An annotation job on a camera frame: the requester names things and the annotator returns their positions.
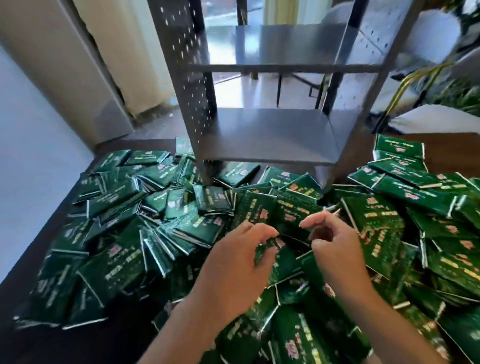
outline tiled floor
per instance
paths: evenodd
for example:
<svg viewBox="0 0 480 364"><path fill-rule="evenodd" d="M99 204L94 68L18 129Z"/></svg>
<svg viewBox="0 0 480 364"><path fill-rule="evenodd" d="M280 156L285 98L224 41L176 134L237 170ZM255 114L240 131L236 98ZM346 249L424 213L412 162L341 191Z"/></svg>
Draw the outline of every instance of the tiled floor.
<svg viewBox="0 0 480 364"><path fill-rule="evenodd" d="M234 78L215 85L216 102L219 108L275 108L278 76L273 73L259 75L258 80L249 76ZM279 107L283 109L313 109L317 91L309 97L309 87L298 80L284 77ZM171 116L160 116L142 125L124 139L173 139L187 136L180 109Z"/></svg>

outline metal shelving unit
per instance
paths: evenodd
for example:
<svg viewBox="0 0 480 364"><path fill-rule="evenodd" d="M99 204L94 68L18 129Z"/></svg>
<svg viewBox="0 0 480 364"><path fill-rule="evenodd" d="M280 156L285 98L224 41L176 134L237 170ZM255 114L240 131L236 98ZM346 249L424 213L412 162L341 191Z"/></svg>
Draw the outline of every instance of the metal shelving unit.
<svg viewBox="0 0 480 364"><path fill-rule="evenodd" d="M148 0L180 110L208 182L210 161L307 163L331 183L424 0L356 0L347 25L205 29L200 0ZM331 73L322 109L217 108L212 72Z"/></svg>

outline shelf board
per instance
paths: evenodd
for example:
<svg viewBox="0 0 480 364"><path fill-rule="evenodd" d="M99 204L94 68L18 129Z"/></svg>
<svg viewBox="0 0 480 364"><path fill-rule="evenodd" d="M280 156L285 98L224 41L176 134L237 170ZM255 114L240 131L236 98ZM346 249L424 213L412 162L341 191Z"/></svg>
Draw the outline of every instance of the shelf board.
<svg viewBox="0 0 480 364"><path fill-rule="evenodd" d="M218 109L198 142L207 160L332 166L340 154L319 109Z"/></svg>
<svg viewBox="0 0 480 364"><path fill-rule="evenodd" d="M187 44L183 66L198 72L379 72L384 55L372 56L373 44L349 54L347 45L357 37L371 43L345 24L209 27Z"/></svg>

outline dark wooden table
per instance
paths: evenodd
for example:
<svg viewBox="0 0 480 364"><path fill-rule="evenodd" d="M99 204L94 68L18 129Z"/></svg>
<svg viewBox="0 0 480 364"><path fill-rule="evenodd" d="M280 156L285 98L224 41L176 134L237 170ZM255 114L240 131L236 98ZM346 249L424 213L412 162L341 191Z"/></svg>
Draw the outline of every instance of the dark wooden table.
<svg viewBox="0 0 480 364"><path fill-rule="evenodd" d="M426 164L432 173L458 171L466 177L480 177L479 135L411 134L403 138L425 143ZM340 171L340 179L372 159L373 141L374 135L365 135L355 145L350 146L348 163ZM114 141L97 150L97 159L108 151L119 149L158 149L173 152L175 141ZM302 165L284 168L297 173L311 171L308 166ZM28 297L45 253L63 224L73 196L74 191L71 191L0 284L1 363L132 364L140 358L155 336L150 321L158 308L148 300L124 306L100 324L67 331L44 327L21 331L12 329L12 317Z"/></svg>

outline hand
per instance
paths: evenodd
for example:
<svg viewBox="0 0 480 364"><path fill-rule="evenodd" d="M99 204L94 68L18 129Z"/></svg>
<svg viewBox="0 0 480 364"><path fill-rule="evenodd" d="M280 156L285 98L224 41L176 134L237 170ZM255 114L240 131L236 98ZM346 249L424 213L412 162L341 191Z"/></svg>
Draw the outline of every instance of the hand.
<svg viewBox="0 0 480 364"><path fill-rule="evenodd" d="M271 226L246 221L215 243L187 299L210 310L218 330L245 313L263 292L278 250L267 249L255 266L255 249L277 235Z"/></svg>
<svg viewBox="0 0 480 364"><path fill-rule="evenodd" d="M359 297L373 290L357 232L328 211L310 215L300 223L302 228L313 226L315 260L335 293Z"/></svg>

